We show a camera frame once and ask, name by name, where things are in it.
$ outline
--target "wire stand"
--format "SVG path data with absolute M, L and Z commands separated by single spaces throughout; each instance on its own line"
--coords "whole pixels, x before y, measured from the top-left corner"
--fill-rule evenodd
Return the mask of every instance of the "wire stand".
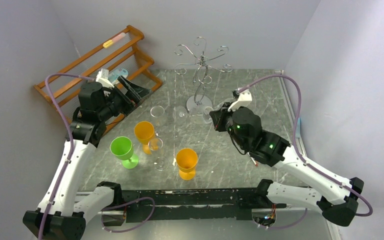
M 193 96 L 189 97 L 186 101 L 186 108 L 188 111 L 191 111 L 193 108 L 196 108 L 197 106 L 213 107 L 213 103 L 211 102 L 210 98 L 205 96 L 205 94 L 207 92 L 206 85 L 210 84 L 213 81 L 211 76 L 208 75 L 208 70 L 210 68 L 217 70 L 217 71 L 220 71 L 222 73 L 229 73 L 232 71 L 232 66 L 229 64 L 224 64 L 223 69 L 217 69 L 217 68 L 214 68 L 214 67 L 208 65 L 209 61 L 217 59 L 217 58 L 227 54 L 229 52 L 229 48 L 227 46 L 220 46 L 219 48 L 217 48 L 217 52 L 221 53 L 220 55 L 213 57 L 213 58 L 208 58 L 204 55 L 205 51 L 207 49 L 207 40 L 205 38 L 203 38 L 202 36 L 199 36 L 193 41 L 193 44 L 195 46 L 199 46 L 202 42 L 204 43 L 204 49 L 203 49 L 200 56 L 196 56 L 184 44 L 179 44 L 174 49 L 174 53 L 177 56 L 183 55 L 183 50 L 181 49 L 183 47 L 183 48 L 186 48 L 186 50 L 190 54 L 192 54 L 193 57 L 195 57 L 195 63 L 179 63 L 179 64 L 177 64 L 174 67 L 174 71 L 176 74 L 178 74 L 178 75 L 186 74 L 186 71 L 187 71 L 186 68 L 181 68 L 181 66 L 194 66 L 194 65 L 198 66 L 198 68 L 195 70 L 195 73 L 193 74 L 193 78 L 192 78 L 192 83 L 195 87 L 197 87 L 197 89 L 195 91 L 195 94 Z

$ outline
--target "clear glass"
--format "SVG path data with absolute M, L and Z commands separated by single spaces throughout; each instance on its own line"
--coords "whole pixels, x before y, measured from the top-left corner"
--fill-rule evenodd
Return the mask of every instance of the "clear glass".
M 166 123 L 167 116 L 164 107 L 153 106 L 151 108 L 152 124 L 156 127 L 161 127 Z
M 188 110 L 184 106 L 175 106 L 173 110 L 174 123 L 183 124 L 188 120 Z
M 210 124 L 213 122 L 210 117 L 212 110 L 210 106 L 198 105 L 190 110 L 190 118 L 196 124 Z
M 161 138 L 153 138 L 148 142 L 149 149 L 151 150 L 151 156 L 154 158 L 153 165 L 158 171 L 166 170 L 169 166 L 169 161 L 164 154 L 164 143 Z

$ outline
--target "wooden rack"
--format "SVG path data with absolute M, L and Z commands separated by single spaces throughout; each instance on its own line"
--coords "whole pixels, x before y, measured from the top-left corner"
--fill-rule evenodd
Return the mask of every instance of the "wooden rack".
M 126 55 L 124 55 L 123 57 L 121 57 L 120 59 L 118 59 L 117 61 L 115 61 L 113 64 L 111 64 L 110 66 L 108 66 L 106 68 L 109 71 L 112 71 L 117 66 L 119 66 L 121 63 L 126 61 L 128 58 L 134 56 L 135 57 L 135 61 L 137 63 L 138 70 L 136 70 L 135 72 L 132 72 L 132 73 L 129 72 L 127 80 L 132 81 L 134 78 L 136 78 L 140 74 L 143 74 L 146 77 L 148 77 L 150 80 L 155 82 L 155 85 L 151 88 L 152 92 L 155 92 L 158 88 L 160 88 L 162 86 L 163 82 L 157 76 L 152 74 L 149 71 L 149 69 L 148 69 L 152 64 L 154 64 L 154 60 L 150 56 L 145 54 L 142 50 L 140 50 L 138 45 L 137 45 L 137 43 L 140 40 L 144 39 L 144 37 L 145 37 L 144 34 L 140 30 L 134 28 L 133 26 L 128 25 L 124 30 L 122 30 L 121 32 L 115 34 L 114 36 L 112 36 L 108 40 L 111 40 L 112 38 L 116 37 L 117 35 L 119 35 L 121 33 L 129 34 L 130 35 L 130 41 L 128 41 L 122 47 L 120 47 L 117 50 L 115 50 L 113 53 L 111 53 L 108 56 L 106 56 L 104 59 L 102 59 L 99 62 L 97 62 L 96 64 L 94 64 L 92 67 L 88 68 L 86 71 L 84 71 L 81 74 L 81 76 L 89 76 L 89 75 L 91 75 L 93 73 L 96 73 L 105 64 L 108 64 L 111 60 L 113 60 L 114 58 L 116 58 L 117 56 L 119 56 L 120 54 L 122 54 L 123 52 L 125 52 L 126 50 L 131 48 L 131 51 L 129 51 Z M 91 56 L 93 56 L 94 54 L 96 54 L 100 50 L 102 50 L 104 48 L 103 47 L 104 43 L 98 45 L 97 47 L 95 47 L 94 49 L 92 49 L 91 51 L 86 53 L 85 55 L 83 55 L 80 58 L 78 58 L 77 60 L 73 61 L 68 66 L 66 66 L 63 69 L 61 69 L 60 71 L 58 71 L 58 73 L 67 73 L 68 71 L 72 70 L 74 67 L 78 66 L 83 61 L 85 61 L 86 59 L 90 58 Z M 52 83 L 53 81 L 55 81 L 58 78 L 59 78 L 59 76 L 51 77 L 49 79 L 49 83 Z M 63 94 L 67 93 L 68 91 L 70 91 L 71 89 L 73 89 L 75 87 L 77 88 L 75 91 L 73 91 L 69 95 L 65 96 L 63 99 L 61 99 L 58 102 L 58 105 L 60 107 L 62 107 L 65 104 L 67 104 L 73 98 L 77 97 L 77 95 L 80 92 L 80 88 L 79 88 L 78 84 L 80 84 L 82 82 L 83 81 L 82 81 L 81 78 L 74 78 L 69 83 L 64 85 L 63 87 L 61 87 L 61 88 L 59 88 L 59 89 L 54 91 L 53 96 L 58 101 L 58 98 L 60 98 Z M 39 83 L 37 85 L 34 85 L 33 87 L 34 87 L 34 89 L 36 89 L 45 98 L 45 100 L 52 107 L 55 108 L 55 106 L 53 105 L 53 103 L 51 101 L 51 98 L 43 90 L 43 88 L 45 87 L 45 81 L 42 81 L 41 83 Z M 121 89 L 123 87 L 123 85 L 118 84 L 117 87 L 119 89 Z M 115 127 L 124 118 L 125 118 L 124 114 L 120 114 L 117 118 L 114 119 L 114 121 L 112 121 L 112 123 L 108 124 L 104 134 L 106 134 L 109 130 L 111 130 L 113 127 Z

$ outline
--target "table top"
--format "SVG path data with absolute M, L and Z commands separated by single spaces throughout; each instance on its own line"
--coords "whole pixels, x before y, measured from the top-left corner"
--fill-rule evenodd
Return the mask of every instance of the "table top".
M 281 170 L 262 164 L 256 167 L 248 155 L 238 153 L 227 133 L 215 131 L 212 124 L 197 124 L 190 119 L 179 122 L 173 118 L 173 108 L 185 107 L 187 99 L 197 89 L 192 83 L 193 70 L 185 75 L 177 75 L 173 70 L 155 70 L 153 73 L 164 81 L 163 86 L 101 139 L 82 176 L 79 191 L 93 191 L 102 181 L 119 183 L 123 190 L 249 188 L 256 187 L 261 179 L 291 186 L 306 185 Z M 229 73 L 216 70 L 209 73 L 213 81 L 207 85 L 205 95 L 216 106 L 231 98 L 233 90 L 274 71 L 235 69 Z M 261 117 L 262 128 L 290 141 L 292 126 L 280 80 L 265 80 L 252 87 L 250 92 L 253 99 L 248 107 Z M 142 145 L 134 135 L 138 122 L 153 122 L 150 110 L 157 105 L 164 107 L 167 117 L 165 124 L 155 127 L 164 142 L 165 161 L 168 162 L 168 168 L 163 171 L 155 169 L 153 156 L 142 151 Z M 133 169 L 124 168 L 110 151 L 110 143 L 120 136 L 132 140 L 134 153 L 139 157 L 139 164 Z M 174 162 L 177 152 L 183 148 L 193 149 L 198 154 L 196 175 L 189 181 L 179 177 Z

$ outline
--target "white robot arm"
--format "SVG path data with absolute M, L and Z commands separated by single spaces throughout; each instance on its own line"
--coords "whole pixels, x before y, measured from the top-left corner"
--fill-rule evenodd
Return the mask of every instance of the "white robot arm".
M 66 73 L 54 75 L 77 77 Z M 39 239 L 43 236 L 48 240 L 80 239 L 86 224 L 99 211 L 125 202 L 120 184 L 104 181 L 92 194 L 75 204 L 81 177 L 107 129 L 106 121 L 119 114 L 128 115 L 141 101 L 142 96 L 136 92 L 141 87 L 123 77 L 118 80 L 126 88 L 125 94 L 108 81 L 107 69 L 101 69 L 94 81 L 80 89 L 80 107 L 73 113 L 56 174 L 37 209 L 26 211 L 23 217 L 24 225 Z
M 249 153 L 256 161 L 294 175 L 312 187 L 288 186 L 263 179 L 256 190 L 261 201 L 266 206 L 283 203 L 306 207 L 322 213 L 337 225 L 348 226 L 358 208 L 358 197 L 349 189 L 360 194 L 364 182 L 356 177 L 348 179 L 335 174 L 305 156 L 302 156 L 303 162 L 286 139 L 262 129 L 260 117 L 246 107 L 252 101 L 248 90 L 233 91 L 233 96 L 236 101 L 224 102 L 219 109 L 209 113 L 215 130 L 227 132 L 235 147 L 244 151 L 239 153 Z

